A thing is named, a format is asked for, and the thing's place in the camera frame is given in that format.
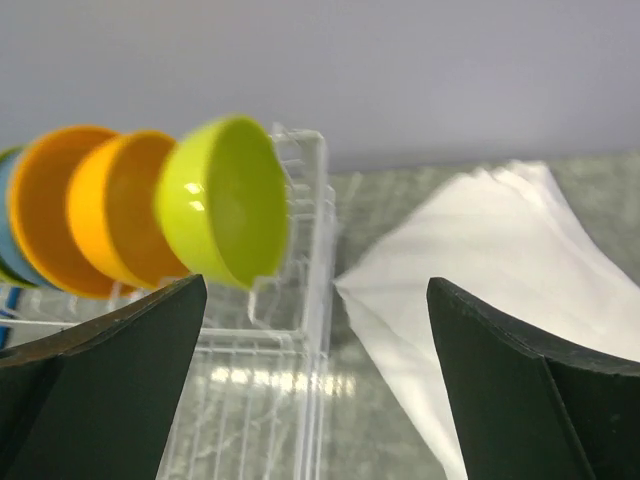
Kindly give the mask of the blue shallow bowl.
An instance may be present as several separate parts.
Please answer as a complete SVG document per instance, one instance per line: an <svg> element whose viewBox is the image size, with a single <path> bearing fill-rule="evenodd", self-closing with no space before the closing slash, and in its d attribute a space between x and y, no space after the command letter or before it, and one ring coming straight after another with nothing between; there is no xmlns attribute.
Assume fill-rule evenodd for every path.
<svg viewBox="0 0 640 480"><path fill-rule="evenodd" d="M1 152L1 269L17 284L26 287L51 287L35 270L18 246L9 218L9 187L11 175L23 148L11 147Z"/></svg>

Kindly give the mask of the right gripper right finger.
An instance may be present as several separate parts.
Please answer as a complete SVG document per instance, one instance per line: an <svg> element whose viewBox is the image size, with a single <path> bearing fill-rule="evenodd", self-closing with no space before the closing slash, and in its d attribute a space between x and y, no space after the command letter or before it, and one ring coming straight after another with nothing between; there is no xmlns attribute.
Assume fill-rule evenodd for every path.
<svg viewBox="0 0 640 480"><path fill-rule="evenodd" d="M638 478L638 362L548 333L441 277L426 302L469 478Z"/></svg>

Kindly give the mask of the white wire dish rack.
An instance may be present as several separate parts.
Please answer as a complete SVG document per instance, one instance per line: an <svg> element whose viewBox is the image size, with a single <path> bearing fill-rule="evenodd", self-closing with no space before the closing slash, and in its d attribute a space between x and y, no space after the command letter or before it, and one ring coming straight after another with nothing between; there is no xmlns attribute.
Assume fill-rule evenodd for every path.
<svg viewBox="0 0 640 480"><path fill-rule="evenodd" d="M200 335L153 479L315 479L331 310L334 193L323 137L267 132L283 168L289 236L277 272L250 289L192 273L154 289L115 281L106 300L1 280L1 352L111 313L199 275Z"/></svg>

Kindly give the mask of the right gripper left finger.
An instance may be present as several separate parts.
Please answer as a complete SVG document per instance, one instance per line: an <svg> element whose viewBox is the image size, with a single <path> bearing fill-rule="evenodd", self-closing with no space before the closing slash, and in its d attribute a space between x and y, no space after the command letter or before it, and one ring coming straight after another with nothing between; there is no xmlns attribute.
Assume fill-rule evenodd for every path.
<svg viewBox="0 0 640 480"><path fill-rule="evenodd" d="M2 478L155 478L206 300L192 275L2 350Z"/></svg>

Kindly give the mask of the green shallow bowl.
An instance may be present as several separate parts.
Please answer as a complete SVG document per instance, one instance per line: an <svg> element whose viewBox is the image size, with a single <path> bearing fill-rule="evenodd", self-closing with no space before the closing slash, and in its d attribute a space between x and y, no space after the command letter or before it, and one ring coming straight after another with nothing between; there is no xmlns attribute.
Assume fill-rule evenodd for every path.
<svg viewBox="0 0 640 480"><path fill-rule="evenodd" d="M8 263L8 248L13 244L8 210L7 191L9 184L10 162L17 159L20 147L11 147L1 152L1 280L23 288L34 288L35 285L22 278Z"/></svg>

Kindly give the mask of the orange shallow bowl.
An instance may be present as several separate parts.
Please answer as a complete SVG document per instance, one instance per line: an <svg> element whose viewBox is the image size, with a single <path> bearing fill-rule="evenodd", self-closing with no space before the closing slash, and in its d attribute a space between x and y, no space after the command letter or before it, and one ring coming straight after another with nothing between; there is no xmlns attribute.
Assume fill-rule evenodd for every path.
<svg viewBox="0 0 640 480"><path fill-rule="evenodd" d="M82 254L69 227L67 191L76 167L118 132L72 125L38 136L10 169L6 205L12 241L33 282L75 296L106 300L115 281Z"/></svg>

